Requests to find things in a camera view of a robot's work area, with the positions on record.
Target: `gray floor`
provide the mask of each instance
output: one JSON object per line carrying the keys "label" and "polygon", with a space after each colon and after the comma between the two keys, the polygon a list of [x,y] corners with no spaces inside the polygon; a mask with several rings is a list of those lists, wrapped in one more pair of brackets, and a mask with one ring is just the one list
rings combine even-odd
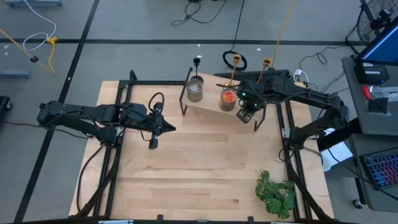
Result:
{"label": "gray floor", "polygon": [[[35,7],[38,13],[57,23],[56,35],[61,39],[79,39],[93,0],[67,0],[61,8]],[[170,22],[183,16],[186,0],[101,0],[89,39],[232,39],[238,21],[241,1],[229,0],[219,17],[212,23],[201,25],[187,22],[178,27]],[[207,20],[218,10],[220,2],[204,0],[197,18]],[[289,8],[290,0],[246,1],[238,39],[276,40]],[[359,12],[359,1],[300,0],[296,2],[283,40],[341,41],[353,27]],[[51,24],[42,21],[25,7],[10,9],[0,4],[0,28],[15,38],[25,38],[35,32],[51,32]],[[31,79],[0,80],[0,95],[12,98],[14,108],[7,120],[35,124],[38,106],[59,97],[68,73],[76,44],[57,44],[53,65],[57,71],[51,75],[29,62],[16,46],[0,44],[0,67],[29,69]],[[279,49],[275,68],[294,71],[304,55],[311,55],[325,46],[283,45]],[[192,66],[192,58],[202,56],[199,71],[204,73],[228,72],[221,54],[230,45],[114,45],[86,44],[78,62],[75,76],[67,95],[67,103],[95,105],[103,80],[127,79],[134,69],[141,80],[181,80]],[[264,57],[272,57],[274,45],[237,45],[235,51],[249,61],[248,70],[260,70]],[[34,52],[45,63],[51,51],[45,45]],[[303,69],[310,82],[325,86],[341,71],[341,57],[351,55],[347,47],[326,50],[328,65],[316,58],[304,61]],[[342,78],[329,92],[347,87]],[[339,94],[350,107],[355,118],[352,99],[348,91]],[[311,108],[312,118],[319,110]],[[26,184],[42,145],[45,131],[39,128],[3,125],[0,131],[0,223],[12,222]],[[86,142],[63,133],[56,133],[25,221],[63,218],[68,215],[75,190],[78,170]],[[326,174],[332,206],[336,218],[358,223],[392,223],[394,213],[357,210],[351,200],[358,197],[353,179],[343,178],[342,171]]]}

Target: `keyboard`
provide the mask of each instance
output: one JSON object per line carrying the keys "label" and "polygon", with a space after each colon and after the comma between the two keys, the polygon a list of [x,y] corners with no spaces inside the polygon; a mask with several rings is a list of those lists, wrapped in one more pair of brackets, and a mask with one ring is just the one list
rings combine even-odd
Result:
{"label": "keyboard", "polygon": [[380,189],[398,186],[398,148],[360,157],[368,177]]}
{"label": "keyboard", "polygon": [[[234,80],[236,81],[242,81],[242,80],[251,80],[254,82],[257,82],[257,79],[259,78],[261,71],[255,71],[255,72],[235,72],[234,75]],[[265,71],[264,74],[262,74],[263,77],[269,77],[269,76],[279,76],[279,75],[289,75],[288,70],[268,70]],[[221,78],[231,78],[232,73],[215,73],[214,76],[221,77]]]}

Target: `wooden board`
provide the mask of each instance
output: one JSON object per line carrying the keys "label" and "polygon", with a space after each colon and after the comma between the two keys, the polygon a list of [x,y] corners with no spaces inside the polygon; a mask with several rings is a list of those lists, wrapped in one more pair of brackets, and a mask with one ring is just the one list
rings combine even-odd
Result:
{"label": "wooden board", "polygon": [[[117,86],[118,82],[103,82],[98,104],[114,103]],[[230,114],[189,106],[182,116],[181,90],[182,86],[134,86],[135,103],[146,105],[158,91],[165,95],[163,114],[177,130],[161,135],[156,150],[148,149],[138,131],[126,131],[111,218],[153,220],[163,214],[165,220],[244,221],[248,216],[255,221],[279,220],[266,212],[254,193],[260,170],[268,170],[276,182],[287,179],[285,165],[278,159],[282,141],[276,107],[267,107],[266,120],[255,133],[252,125]],[[311,122],[308,106],[292,102],[292,108],[296,126]],[[315,141],[305,145],[317,150]],[[90,139],[83,164],[97,148],[98,141]],[[332,217],[320,158],[308,151],[301,154],[307,189]],[[86,168],[81,206],[98,186],[103,155],[101,151]],[[70,209],[70,214],[75,213],[76,196]]]}
{"label": "wooden board", "polygon": [[[191,72],[190,78],[195,76],[195,72]],[[199,102],[192,102],[188,100],[187,90],[185,89],[184,95],[182,96],[182,103],[184,105],[195,106],[197,108],[212,110],[219,113],[230,114],[231,116],[236,116],[236,113],[241,109],[236,102],[235,108],[231,111],[223,111],[218,103],[220,102],[221,92],[223,91],[222,87],[216,86],[216,84],[222,84],[231,81],[228,78],[216,77],[213,75],[207,75],[204,73],[198,73],[199,76],[203,78],[203,98]],[[233,80],[234,84],[239,84],[239,81]],[[262,118],[262,110],[258,111],[254,114],[251,120],[260,121]]]}

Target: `computer monitor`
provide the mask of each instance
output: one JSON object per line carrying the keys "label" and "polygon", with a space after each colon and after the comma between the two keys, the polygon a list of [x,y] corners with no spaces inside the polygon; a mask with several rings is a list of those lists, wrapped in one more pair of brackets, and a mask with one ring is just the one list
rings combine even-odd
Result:
{"label": "computer monitor", "polygon": [[359,55],[361,62],[379,65],[398,65],[398,17]]}

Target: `orange food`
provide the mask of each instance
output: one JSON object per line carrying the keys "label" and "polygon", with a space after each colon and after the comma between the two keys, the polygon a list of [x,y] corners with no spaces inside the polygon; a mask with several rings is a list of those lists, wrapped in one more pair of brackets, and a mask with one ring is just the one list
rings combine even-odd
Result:
{"label": "orange food", "polygon": [[236,101],[236,94],[232,91],[223,92],[223,101],[227,103],[233,103]]}

